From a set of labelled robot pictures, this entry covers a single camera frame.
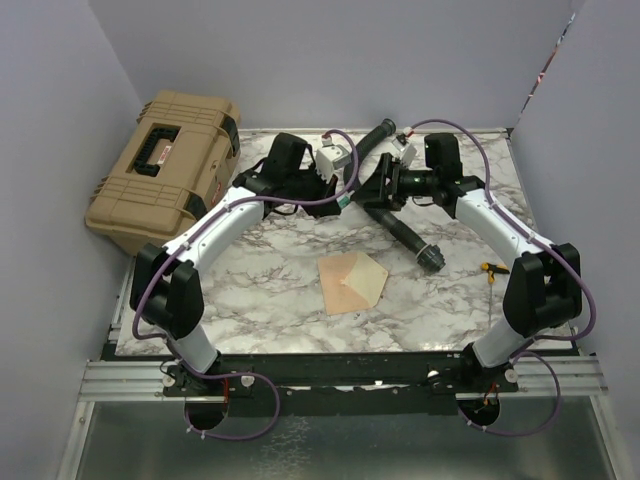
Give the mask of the green white glue stick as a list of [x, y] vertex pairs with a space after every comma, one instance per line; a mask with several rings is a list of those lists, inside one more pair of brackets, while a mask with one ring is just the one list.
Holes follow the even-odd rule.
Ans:
[[347, 194], [340, 196], [337, 200], [337, 203], [342, 210], [344, 210], [350, 204], [350, 202], [350, 196]]

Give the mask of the aluminium frame rail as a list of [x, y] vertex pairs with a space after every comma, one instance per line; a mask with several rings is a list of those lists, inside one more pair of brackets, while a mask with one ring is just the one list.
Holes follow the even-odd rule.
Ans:
[[82, 402], [147, 402], [164, 398], [159, 361], [88, 362], [78, 400]]

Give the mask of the tan plastic tool case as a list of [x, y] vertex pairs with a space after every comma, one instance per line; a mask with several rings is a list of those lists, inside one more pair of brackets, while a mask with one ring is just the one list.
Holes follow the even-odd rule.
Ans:
[[159, 91], [94, 190], [87, 228], [129, 255], [183, 234], [224, 196], [240, 157], [240, 123], [227, 98]]

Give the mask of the yellow black screwdriver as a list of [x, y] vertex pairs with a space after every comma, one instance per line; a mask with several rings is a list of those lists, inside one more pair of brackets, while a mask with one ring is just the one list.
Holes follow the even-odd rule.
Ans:
[[495, 277], [497, 275], [509, 275], [510, 270], [505, 265], [493, 264], [484, 262], [481, 264], [481, 270], [487, 275], [487, 283], [489, 285], [490, 295], [493, 295], [493, 287], [495, 284]]

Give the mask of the tan paper envelope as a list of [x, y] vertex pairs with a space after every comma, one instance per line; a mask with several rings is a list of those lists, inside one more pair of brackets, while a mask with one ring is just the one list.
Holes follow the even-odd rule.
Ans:
[[321, 257], [317, 266], [328, 315], [375, 307], [389, 275], [363, 252]]

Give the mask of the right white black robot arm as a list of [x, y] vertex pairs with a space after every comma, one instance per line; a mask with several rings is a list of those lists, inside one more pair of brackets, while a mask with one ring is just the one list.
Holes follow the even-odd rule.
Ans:
[[572, 244], [555, 244], [510, 213], [491, 193], [489, 178], [465, 174], [454, 135], [425, 136], [425, 167], [410, 169], [413, 133], [408, 128], [396, 136], [397, 152], [380, 157], [352, 199], [373, 212], [390, 213], [411, 197], [429, 197], [502, 259], [509, 273], [502, 316], [463, 350], [459, 367], [461, 383], [481, 391], [494, 381], [495, 368], [581, 313], [580, 255]]

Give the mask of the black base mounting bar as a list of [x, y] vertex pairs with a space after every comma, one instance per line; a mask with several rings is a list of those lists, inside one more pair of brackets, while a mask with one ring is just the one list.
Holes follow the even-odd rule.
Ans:
[[527, 354], [469, 375], [463, 352], [228, 354], [209, 374], [196, 375], [167, 357], [161, 401], [183, 404], [199, 422], [228, 414], [237, 418], [456, 414], [463, 404], [494, 412], [511, 397], [566, 398], [579, 393], [589, 360], [573, 351]]

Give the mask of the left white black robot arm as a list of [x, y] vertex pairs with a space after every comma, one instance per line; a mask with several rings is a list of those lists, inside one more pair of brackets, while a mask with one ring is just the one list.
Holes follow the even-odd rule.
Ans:
[[267, 156], [239, 173], [209, 213], [163, 246], [147, 244], [137, 255], [130, 296], [132, 333], [143, 340], [140, 324], [153, 326], [149, 336], [163, 340], [189, 366], [186, 382], [199, 394], [214, 392], [221, 380], [214, 364], [219, 351], [201, 324], [203, 275], [237, 238], [280, 205], [301, 207], [314, 216], [341, 211], [336, 171], [341, 161], [350, 161], [350, 151], [325, 135], [311, 153], [311, 164], [303, 166], [309, 152], [302, 138], [277, 135]]

